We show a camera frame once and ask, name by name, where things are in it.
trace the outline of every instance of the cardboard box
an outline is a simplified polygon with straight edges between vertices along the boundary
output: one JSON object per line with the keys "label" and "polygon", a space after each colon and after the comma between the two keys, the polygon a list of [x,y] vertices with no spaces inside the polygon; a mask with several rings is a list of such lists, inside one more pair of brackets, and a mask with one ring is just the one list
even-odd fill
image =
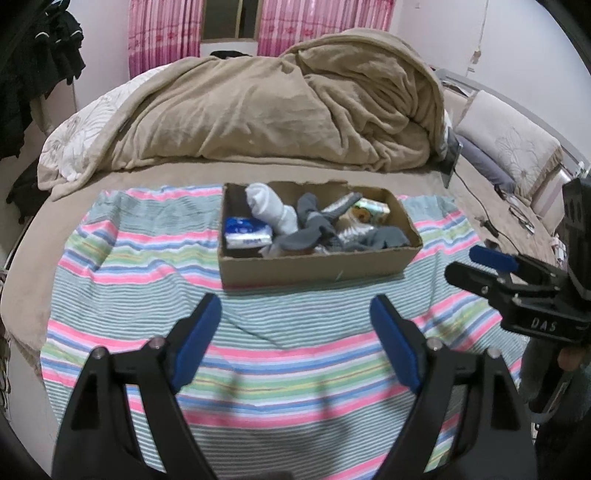
{"label": "cardboard box", "polygon": [[371,252],[278,258],[262,258],[258,256],[257,249],[228,250],[223,236],[226,218],[252,215],[246,203],[246,185],[226,183],[223,190],[220,242],[217,253],[224,287],[279,286],[393,275],[402,272],[423,247],[421,236],[408,214],[389,190],[350,186],[339,181],[323,184],[273,181],[269,182],[269,186],[277,192],[286,205],[295,206],[300,196],[306,192],[311,192],[318,197],[320,209],[349,192],[360,192],[368,199],[387,203],[390,215],[384,225],[399,227],[406,234],[411,246]]}

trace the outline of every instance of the white sock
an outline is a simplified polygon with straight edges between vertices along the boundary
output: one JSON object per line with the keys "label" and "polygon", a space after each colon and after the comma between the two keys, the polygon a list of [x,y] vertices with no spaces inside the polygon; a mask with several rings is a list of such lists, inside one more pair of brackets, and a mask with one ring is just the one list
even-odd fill
{"label": "white sock", "polygon": [[246,187],[246,202],[252,216],[271,225],[277,235],[298,231],[296,210],[290,205],[283,205],[269,185],[251,183]]}

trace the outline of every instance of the striped cloth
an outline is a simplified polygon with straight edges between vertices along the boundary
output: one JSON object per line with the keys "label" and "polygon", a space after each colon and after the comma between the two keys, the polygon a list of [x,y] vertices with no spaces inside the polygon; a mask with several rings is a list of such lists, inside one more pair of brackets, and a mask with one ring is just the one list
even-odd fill
{"label": "striped cloth", "polygon": [[[485,301],[449,286],[453,260],[478,242],[449,199],[403,198],[424,241],[402,275],[313,287],[223,292],[216,248],[220,186],[103,192],[59,263],[43,378],[61,420],[89,351],[139,348],[166,335],[207,291],[223,319],[193,382],[177,396],[219,476],[291,471],[296,478],[370,478],[413,403],[371,328],[385,293],[427,336],[452,348],[494,345],[517,375],[524,345]],[[145,460],[162,468],[137,387],[129,403]],[[453,438],[454,395],[431,465]]]}

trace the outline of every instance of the pink curtain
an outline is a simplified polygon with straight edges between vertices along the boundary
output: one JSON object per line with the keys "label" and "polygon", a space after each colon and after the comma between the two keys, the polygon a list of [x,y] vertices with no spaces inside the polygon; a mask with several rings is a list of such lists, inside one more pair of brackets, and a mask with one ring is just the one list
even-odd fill
{"label": "pink curtain", "polygon": [[258,54],[277,57],[295,43],[353,27],[388,30],[395,0],[264,0]]}
{"label": "pink curtain", "polygon": [[129,75],[199,56],[203,0],[131,0]]}

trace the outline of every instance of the finger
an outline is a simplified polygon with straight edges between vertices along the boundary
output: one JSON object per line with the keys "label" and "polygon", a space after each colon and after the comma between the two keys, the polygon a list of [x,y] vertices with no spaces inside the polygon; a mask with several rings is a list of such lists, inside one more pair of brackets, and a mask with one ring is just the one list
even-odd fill
{"label": "finger", "polygon": [[563,348],[558,355],[558,365],[566,372],[573,372],[583,362],[587,350],[579,346]]}

